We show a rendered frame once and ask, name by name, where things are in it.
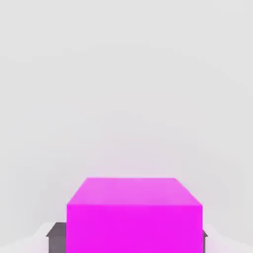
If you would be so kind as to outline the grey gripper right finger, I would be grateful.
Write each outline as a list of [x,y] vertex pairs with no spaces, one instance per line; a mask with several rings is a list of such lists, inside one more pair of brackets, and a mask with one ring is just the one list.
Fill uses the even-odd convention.
[[204,231],[208,235],[205,242],[205,253],[251,253],[250,245],[219,234],[208,223],[204,224]]

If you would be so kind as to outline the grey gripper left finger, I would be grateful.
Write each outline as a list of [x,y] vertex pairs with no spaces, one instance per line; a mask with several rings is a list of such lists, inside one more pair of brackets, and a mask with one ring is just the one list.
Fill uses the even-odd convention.
[[43,223],[31,237],[3,247],[3,253],[66,253],[66,226],[63,222]]

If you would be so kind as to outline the small magenta cube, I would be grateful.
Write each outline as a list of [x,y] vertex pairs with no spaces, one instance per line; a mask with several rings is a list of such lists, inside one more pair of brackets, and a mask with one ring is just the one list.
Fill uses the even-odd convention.
[[203,206],[175,178],[87,178],[67,204],[66,253],[203,253]]

